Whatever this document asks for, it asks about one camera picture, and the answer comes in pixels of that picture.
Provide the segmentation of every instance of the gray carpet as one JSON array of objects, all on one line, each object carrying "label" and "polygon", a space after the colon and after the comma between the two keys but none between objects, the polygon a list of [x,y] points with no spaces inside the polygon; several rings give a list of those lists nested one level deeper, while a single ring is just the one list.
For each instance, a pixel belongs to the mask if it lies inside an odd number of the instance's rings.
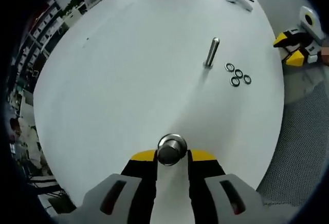
[{"label": "gray carpet", "polygon": [[329,100],[324,83],[285,105],[279,141],[257,191],[267,200],[300,206],[318,182],[329,138]]}]

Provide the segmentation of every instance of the metal washer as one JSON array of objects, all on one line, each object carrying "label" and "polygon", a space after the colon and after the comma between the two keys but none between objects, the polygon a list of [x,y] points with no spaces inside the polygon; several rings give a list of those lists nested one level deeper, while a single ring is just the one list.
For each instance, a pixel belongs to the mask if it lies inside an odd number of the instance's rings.
[{"label": "metal washer", "polygon": [[251,77],[249,75],[243,75],[243,82],[245,82],[246,84],[251,84]]},{"label": "metal washer", "polygon": [[231,79],[230,79],[230,84],[231,84],[232,86],[234,86],[234,87],[238,87],[238,86],[240,85],[240,80],[239,80],[239,78],[236,77],[236,76],[231,77]]},{"label": "metal washer", "polygon": [[229,71],[229,72],[234,72],[235,67],[234,67],[234,65],[231,64],[231,63],[226,63],[226,64],[225,64],[225,69],[226,69],[227,71]]},{"label": "metal washer", "polygon": [[241,79],[243,77],[243,72],[240,69],[236,69],[234,71],[234,76],[236,76],[237,78]]}]

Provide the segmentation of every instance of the person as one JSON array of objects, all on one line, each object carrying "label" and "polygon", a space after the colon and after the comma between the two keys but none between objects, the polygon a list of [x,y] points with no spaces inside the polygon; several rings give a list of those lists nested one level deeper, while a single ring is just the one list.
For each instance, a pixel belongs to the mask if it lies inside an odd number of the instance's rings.
[{"label": "person", "polygon": [[11,118],[9,122],[17,138],[27,147],[30,161],[37,169],[41,169],[42,152],[38,145],[39,138],[36,130],[29,126],[22,117]]}]

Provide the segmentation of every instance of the round table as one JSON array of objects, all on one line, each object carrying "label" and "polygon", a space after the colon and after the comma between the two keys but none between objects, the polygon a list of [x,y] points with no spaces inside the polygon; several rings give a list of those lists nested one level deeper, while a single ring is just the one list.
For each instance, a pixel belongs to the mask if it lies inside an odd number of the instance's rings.
[{"label": "round table", "polygon": [[[225,0],[103,0],[59,41],[34,91],[40,143],[79,206],[167,133],[216,155],[257,188],[280,132],[284,84],[260,4]],[[212,69],[203,67],[220,39]],[[232,63],[252,78],[230,85]]]}]

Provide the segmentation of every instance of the white table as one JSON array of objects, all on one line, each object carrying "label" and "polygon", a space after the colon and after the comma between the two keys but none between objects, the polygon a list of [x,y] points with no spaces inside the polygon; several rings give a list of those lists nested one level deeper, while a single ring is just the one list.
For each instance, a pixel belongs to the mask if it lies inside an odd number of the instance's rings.
[{"label": "white table", "polygon": [[[277,144],[284,84],[272,28],[252,5],[250,13],[225,0],[104,0],[63,36],[40,74],[34,112],[49,166],[76,205],[167,133],[258,187]],[[207,71],[213,37],[221,43]],[[232,87],[227,62],[251,85]]]}]

